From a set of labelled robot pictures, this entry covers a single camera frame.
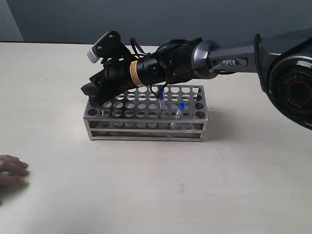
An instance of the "table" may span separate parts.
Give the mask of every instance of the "table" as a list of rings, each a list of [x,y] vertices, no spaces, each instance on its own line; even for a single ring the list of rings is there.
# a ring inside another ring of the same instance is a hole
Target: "table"
[[[0,152],[31,171],[1,190],[1,233],[311,232],[311,132],[255,74],[189,82],[205,86],[206,142],[90,141],[80,87],[102,66],[89,48],[0,43]]]

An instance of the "gray wall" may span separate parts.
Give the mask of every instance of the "gray wall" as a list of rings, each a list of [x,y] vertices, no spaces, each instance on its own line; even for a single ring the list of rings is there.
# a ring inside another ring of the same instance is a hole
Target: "gray wall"
[[[109,30],[141,45],[229,44],[312,27],[311,0],[7,0],[25,41],[94,43]]]

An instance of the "robotic arm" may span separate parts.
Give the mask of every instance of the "robotic arm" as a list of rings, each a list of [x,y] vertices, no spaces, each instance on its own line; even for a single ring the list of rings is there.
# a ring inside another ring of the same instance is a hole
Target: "robotic arm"
[[[229,47],[202,38],[171,40],[147,54],[134,39],[131,46],[134,54],[112,31],[88,52],[92,63],[102,58],[103,64],[103,70],[81,88],[92,106],[140,86],[257,73],[272,104],[287,118],[312,130],[312,29],[265,39],[256,35],[252,42]]]

